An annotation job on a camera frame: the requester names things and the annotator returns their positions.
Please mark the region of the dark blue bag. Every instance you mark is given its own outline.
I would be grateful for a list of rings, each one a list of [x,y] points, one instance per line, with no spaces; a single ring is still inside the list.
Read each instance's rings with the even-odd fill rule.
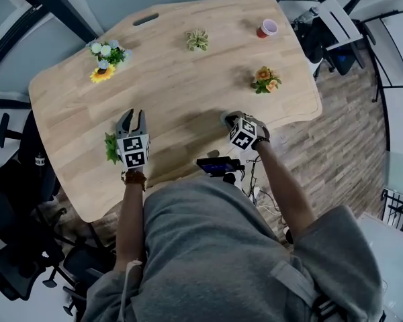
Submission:
[[[330,50],[329,52],[332,63],[338,73],[345,76],[356,61],[354,51],[350,45],[344,45]]]

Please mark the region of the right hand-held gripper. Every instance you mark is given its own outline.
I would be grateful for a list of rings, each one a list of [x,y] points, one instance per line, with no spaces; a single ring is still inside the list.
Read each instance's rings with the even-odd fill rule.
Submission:
[[[233,111],[224,118],[224,123],[229,132],[230,143],[240,151],[251,148],[256,140],[256,125],[245,118],[242,111]]]

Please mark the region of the clear water bottle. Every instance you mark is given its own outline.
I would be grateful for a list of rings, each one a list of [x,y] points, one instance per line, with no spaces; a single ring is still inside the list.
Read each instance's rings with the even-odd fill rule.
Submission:
[[[309,8],[309,10],[307,10],[303,14],[301,14],[296,19],[296,21],[297,22],[302,22],[302,23],[308,23],[309,21],[311,21],[315,17],[318,17],[319,13],[320,13],[319,8],[317,6],[313,6],[313,7]]]

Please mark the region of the sunflower and daisy bouquet pot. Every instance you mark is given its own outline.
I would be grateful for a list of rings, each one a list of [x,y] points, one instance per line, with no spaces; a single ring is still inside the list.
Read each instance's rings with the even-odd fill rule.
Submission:
[[[121,47],[117,40],[104,42],[93,40],[86,47],[97,61],[97,68],[90,75],[93,83],[110,79],[117,67],[132,56],[132,51]]]

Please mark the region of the white chair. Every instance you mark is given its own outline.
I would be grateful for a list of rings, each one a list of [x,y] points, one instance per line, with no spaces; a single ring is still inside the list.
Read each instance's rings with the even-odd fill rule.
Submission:
[[[336,39],[335,44],[326,47],[327,51],[355,42],[363,37],[337,0],[322,2],[318,6],[318,11],[318,16]]]

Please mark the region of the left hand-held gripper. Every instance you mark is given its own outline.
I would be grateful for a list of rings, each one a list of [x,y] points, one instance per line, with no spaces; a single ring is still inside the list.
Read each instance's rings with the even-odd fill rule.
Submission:
[[[143,110],[138,114],[137,127],[132,130],[132,136],[128,136],[133,114],[133,109],[128,110],[116,123],[116,135],[126,137],[117,139],[118,155],[126,170],[142,168],[147,164],[150,152],[150,137],[147,134]]]

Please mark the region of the green leafy artificial plant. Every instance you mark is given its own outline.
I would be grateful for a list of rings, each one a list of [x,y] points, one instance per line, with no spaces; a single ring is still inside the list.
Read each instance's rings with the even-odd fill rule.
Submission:
[[[118,141],[115,133],[108,134],[105,133],[105,153],[107,156],[107,161],[112,161],[116,164],[118,161],[122,161],[121,156],[118,154]]]

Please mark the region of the black window frame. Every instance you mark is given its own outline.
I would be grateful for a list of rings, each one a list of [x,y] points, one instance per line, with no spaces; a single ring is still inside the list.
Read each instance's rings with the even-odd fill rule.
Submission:
[[[94,40],[98,35],[71,5],[69,0],[25,0],[31,7],[18,17],[0,37],[0,63],[9,51],[40,22],[48,13],[53,14],[84,42]]]

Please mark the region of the black backpack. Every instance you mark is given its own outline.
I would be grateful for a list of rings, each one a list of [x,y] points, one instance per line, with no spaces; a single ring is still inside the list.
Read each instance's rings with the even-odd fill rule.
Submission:
[[[335,66],[332,58],[327,51],[327,42],[329,41],[329,32],[325,23],[320,17],[315,17],[312,23],[304,23],[295,20],[292,22],[293,30],[298,38],[300,46],[309,61],[309,65],[314,65],[314,80],[320,74],[320,64],[326,60],[329,65],[329,71],[334,72]]]

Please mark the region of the white board on black stand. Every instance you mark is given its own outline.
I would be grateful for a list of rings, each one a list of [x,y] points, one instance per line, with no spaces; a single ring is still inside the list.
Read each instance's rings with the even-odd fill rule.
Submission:
[[[403,89],[403,10],[393,10],[361,22],[367,32],[370,56],[377,75],[373,101],[386,104],[386,93]]]

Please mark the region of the orange flower potted plant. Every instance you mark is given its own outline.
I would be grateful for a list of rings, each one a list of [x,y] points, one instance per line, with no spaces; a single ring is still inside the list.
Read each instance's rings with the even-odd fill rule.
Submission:
[[[278,89],[281,84],[279,76],[270,68],[263,66],[256,72],[251,88],[256,94],[269,94]]]

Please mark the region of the black device with blue screen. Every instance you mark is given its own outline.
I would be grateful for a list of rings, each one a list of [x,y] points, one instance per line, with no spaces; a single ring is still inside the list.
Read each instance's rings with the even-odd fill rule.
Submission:
[[[245,166],[239,159],[229,156],[215,158],[200,158],[196,164],[212,178],[221,178],[224,182],[236,184],[245,177]]]

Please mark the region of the black office chair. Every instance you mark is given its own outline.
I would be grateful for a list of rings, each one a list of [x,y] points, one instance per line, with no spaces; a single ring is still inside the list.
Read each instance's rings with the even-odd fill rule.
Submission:
[[[9,114],[4,113],[0,122],[0,148],[5,147],[7,139],[19,142],[17,161],[21,165],[24,182],[30,185],[31,193],[34,195],[37,204],[51,201],[53,196],[58,193],[60,183],[46,154],[34,114],[28,113],[21,132],[9,129],[9,120]],[[39,152],[46,157],[46,163],[43,167],[35,165],[34,157]]]
[[[52,261],[51,275],[42,284],[48,288],[56,287],[54,278],[57,274],[69,283],[69,287],[64,286],[62,289],[70,296],[71,301],[63,309],[67,315],[75,317],[75,322],[81,322],[86,309],[88,289],[114,267],[116,243],[112,241],[109,245],[104,245],[91,223],[87,224],[87,228],[95,243],[93,246],[87,243],[85,237],[77,237],[75,241],[71,241],[55,232],[55,225],[65,213],[66,209],[60,209],[53,215],[52,222],[46,225],[54,247],[58,248],[58,259]]]
[[[0,292],[9,300],[30,298],[47,267],[64,260],[51,230],[31,216],[17,215],[0,190]]]

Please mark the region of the person's right forearm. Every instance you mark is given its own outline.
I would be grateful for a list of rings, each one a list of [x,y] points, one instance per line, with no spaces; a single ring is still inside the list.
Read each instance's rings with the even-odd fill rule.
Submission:
[[[271,144],[259,144],[256,151],[265,169],[272,195],[296,242],[315,222],[314,212],[302,187],[275,155]]]

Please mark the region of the red cup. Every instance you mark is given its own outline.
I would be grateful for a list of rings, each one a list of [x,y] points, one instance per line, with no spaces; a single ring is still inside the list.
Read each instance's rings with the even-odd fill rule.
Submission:
[[[278,32],[278,25],[272,19],[264,19],[256,31],[259,38],[274,36]]]

